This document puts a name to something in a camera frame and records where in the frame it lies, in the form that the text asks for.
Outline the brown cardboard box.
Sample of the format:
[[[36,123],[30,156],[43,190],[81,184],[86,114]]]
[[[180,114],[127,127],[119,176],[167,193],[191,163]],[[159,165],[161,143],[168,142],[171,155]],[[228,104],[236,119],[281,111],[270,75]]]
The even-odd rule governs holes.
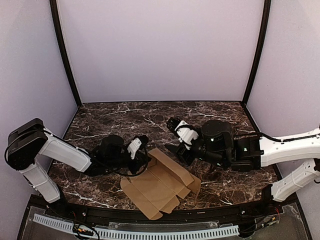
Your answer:
[[[150,209],[171,212],[189,193],[198,195],[201,180],[158,148],[148,152],[147,169],[134,177],[123,177],[120,187],[147,217]]]

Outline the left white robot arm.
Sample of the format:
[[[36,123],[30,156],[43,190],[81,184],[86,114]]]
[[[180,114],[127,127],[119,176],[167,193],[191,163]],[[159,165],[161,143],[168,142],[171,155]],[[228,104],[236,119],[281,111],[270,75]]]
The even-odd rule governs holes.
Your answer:
[[[147,169],[151,160],[148,142],[148,137],[141,135],[125,144],[122,137],[110,134],[87,151],[56,136],[45,128],[41,119],[34,118],[9,134],[4,160],[20,172],[47,203],[53,204],[63,201],[64,194],[39,164],[38,156],[59,161],[89,177],[109,173],[136,177]]]

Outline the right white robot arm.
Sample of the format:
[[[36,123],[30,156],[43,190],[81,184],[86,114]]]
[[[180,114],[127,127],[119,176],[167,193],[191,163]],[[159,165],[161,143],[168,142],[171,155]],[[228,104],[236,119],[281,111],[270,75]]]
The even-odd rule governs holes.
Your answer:
[[[165,147],[188,166],[199,159],[224,170],[250,172],[282,162],[305,160],[292,173],[262,190],[264,202],[283,202],[320,176],[319,128],[274,138],[262,132],[237,135],[229,122],[216,119],[195,127],[171,117],[166,126],[178,138],[179,145]]]

